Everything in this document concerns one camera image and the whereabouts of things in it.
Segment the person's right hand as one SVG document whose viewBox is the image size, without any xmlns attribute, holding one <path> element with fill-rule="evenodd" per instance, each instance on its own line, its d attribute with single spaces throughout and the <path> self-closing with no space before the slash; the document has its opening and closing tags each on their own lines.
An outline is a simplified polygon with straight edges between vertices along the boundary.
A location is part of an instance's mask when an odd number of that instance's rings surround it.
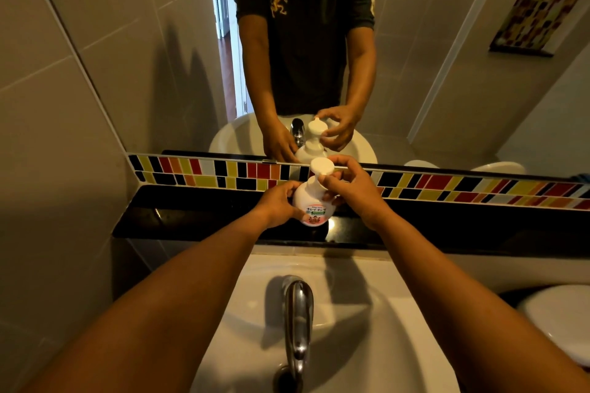
<svg viewBox="0 0 590 393">
<path fill-rule="evenodd" d="M 342 171 L 334 172 L 344 173 L 346 191 L 344 193 L 326 191 L 323 200 L 331 201 L 333 205 L 348 204 L 368 228 L 377 232 L 393 215 L 393 211 L 381 197 L 369 174 L 351 156 L 331 155 L 328 159 L 335 166 L 346 167 Z"/>
</svg>

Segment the person's left hand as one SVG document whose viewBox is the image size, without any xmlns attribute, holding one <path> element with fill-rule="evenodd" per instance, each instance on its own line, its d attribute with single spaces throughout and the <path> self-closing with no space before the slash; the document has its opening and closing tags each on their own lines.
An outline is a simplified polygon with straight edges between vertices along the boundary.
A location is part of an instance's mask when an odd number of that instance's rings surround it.
<svg viewBox="0 0 590 393">
<path fill-rule="evenodd" d="M 291 204 L 291 198 L 284 198 L 277 191 L 277 186 L 268 189 L 253 209 L 252 215 L 263 230 L 283 225 L 289 219 L 301 221 L 307 217 Z"/>
</svg>

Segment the white pump soap bottle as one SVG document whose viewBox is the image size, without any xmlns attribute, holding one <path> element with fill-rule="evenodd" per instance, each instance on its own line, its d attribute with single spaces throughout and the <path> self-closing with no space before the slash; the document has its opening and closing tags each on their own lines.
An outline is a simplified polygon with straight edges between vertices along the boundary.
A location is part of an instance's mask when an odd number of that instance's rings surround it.
<svg viewBox="0 0 590 393">
<path fill-rule="evenodd" d="M 305 213 L 301 222 L 308 227 L 319 227 L 333 216 L 336 206 L 331 201 L 324 201 L 327 189 L 321 185 L 319 175 L 331 175 L 334 163 L 325 157 L 318 157 L 310 163 L 310 176 L 293 194 L 293 205 Z"/>
</svg>

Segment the person's right forearm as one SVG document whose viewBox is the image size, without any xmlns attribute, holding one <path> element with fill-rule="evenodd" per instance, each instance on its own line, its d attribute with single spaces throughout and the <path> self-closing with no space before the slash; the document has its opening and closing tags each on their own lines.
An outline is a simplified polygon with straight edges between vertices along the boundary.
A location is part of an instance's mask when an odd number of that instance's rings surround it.
<svg viewBox="0 0 590 393">
<path fill-rule="evenodd" d="M 372 228 L 470 393 L 590 393 L 563 351 L 388 206 Z"/>
</svg>

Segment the person's left forearm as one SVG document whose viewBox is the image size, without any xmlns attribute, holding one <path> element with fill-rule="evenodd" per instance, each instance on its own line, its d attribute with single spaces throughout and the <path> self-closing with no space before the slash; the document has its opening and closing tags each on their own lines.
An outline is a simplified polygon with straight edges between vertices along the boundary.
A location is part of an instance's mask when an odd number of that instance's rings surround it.
<svg viewBox="0 0 590 393">
<path fill-rule="evenodd" d="M 269 218 L 255 208 L 124 294 L 20 393 L 188 393 Z"/>
</svg>

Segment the black stone shelf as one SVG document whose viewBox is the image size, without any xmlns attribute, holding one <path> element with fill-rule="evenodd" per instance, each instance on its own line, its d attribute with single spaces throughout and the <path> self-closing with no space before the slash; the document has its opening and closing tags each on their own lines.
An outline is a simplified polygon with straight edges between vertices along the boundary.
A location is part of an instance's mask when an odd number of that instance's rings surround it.
<svg viewBox="0 0 590 393">
<path fill-rule="evenodd" d="M 251 210 L 262 194 L 145 185 L 115 226 L 123 239 L 201 241 Z M 590 211 L 387 200 L 437 248 L 453 255 L 590 260 Z M 379 235 L 341 205 L 332 225 L 289 220 L 262 233 L 273 246 L 384 250 Z"/>
</svg>

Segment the chrome faucet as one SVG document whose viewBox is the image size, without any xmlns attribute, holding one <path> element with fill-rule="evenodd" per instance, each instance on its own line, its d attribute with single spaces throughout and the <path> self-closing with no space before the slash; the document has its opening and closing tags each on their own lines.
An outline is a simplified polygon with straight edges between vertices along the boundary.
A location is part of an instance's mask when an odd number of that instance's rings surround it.
<svg viewBox="0 0 590 393">
<path fill-rule="evenodd" d="M 303 385 L 311 352 L 314 297 L 311 287 L 295 275 L 283 279 L 285 351 L 291 376 Z"/>
</svg>

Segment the white ceramic sink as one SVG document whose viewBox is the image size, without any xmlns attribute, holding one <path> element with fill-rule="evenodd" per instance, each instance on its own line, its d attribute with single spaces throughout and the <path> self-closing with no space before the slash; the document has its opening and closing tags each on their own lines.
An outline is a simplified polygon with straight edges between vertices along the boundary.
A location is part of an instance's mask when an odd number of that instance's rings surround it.
<svg viewBox="0 0 590 393">
<path fill-rule="evenodd" d="M 291 374 L 283 284 L 313 294 L 309 361 Z M 455 372 L 390 260 L 252 255 L 190 393 L 460 393 Z"/>
</svg>

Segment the white toilet tank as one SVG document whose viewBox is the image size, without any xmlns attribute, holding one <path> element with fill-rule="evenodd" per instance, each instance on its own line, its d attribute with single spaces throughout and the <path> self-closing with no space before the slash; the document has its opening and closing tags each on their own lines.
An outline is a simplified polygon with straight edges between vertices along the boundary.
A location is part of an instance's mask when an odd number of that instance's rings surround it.
<svg viewBox="0 0 590 393">
<path fill-rule="evenodd" d="M 590 285 L 544 288 L 520 301 L 517 310 L 590 372 Z"/>
</svg>

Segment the wall mirror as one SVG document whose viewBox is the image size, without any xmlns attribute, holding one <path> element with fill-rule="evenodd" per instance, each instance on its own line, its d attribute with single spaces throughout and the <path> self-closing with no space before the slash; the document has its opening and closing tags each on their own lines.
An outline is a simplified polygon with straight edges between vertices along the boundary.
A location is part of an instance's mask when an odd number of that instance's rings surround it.
<svg viewBox="0 0 590 393">
<path fill-rule="evenodd" d="M 354 0 L 264 0 L 268 119 L 344 105 Z M 590 180 L 590 0 L 365 0 L 375 79 L 342 153 Z M 49 0 L 126 151 L 265 158 L 238 0 Z"/>
</svg>

